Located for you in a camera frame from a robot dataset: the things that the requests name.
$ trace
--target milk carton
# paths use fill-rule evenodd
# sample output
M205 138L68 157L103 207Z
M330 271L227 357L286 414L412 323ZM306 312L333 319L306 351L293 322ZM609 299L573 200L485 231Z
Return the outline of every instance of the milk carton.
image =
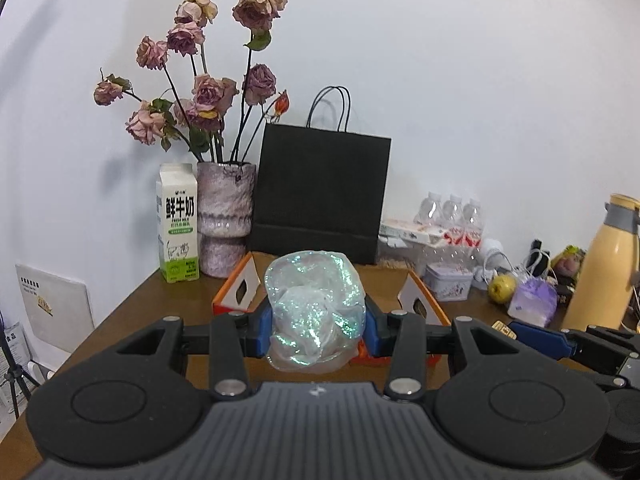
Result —
M169 282L197 280L198 184L191 164L161 164L156 182L160 271Z

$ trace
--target silver bolt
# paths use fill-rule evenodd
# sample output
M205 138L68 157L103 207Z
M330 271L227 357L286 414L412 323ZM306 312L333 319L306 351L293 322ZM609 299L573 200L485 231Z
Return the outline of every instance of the silver bolt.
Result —
M214 390L220 395L234 397L246 390L246 384L238 379L224 379L214 386Z
M396 394L411 395L418 392L422 385L411 377L400 377L391 381L389 387Z

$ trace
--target vase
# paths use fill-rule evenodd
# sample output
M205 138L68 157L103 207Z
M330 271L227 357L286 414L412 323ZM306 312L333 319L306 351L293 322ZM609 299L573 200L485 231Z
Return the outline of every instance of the vase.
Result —
M226 278L244 256L254 212L255 164L198 163L200 270Z

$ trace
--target purple bag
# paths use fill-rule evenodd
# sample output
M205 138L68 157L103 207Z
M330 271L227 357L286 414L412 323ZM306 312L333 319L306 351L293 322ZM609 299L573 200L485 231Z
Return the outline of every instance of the purple bag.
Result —
M557 305L558 294L555 288L541 278L531 278L518 285L507 314L544 328L551 322Z

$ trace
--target green label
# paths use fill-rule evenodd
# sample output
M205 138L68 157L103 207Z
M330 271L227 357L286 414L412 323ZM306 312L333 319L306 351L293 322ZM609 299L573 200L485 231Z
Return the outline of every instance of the green label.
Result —
M180 227L179 229L169 229L171 235L183 235L186 233L193 233L193 227Z
M197 257L163 262L160 271L168 283L197 280L200 277Z

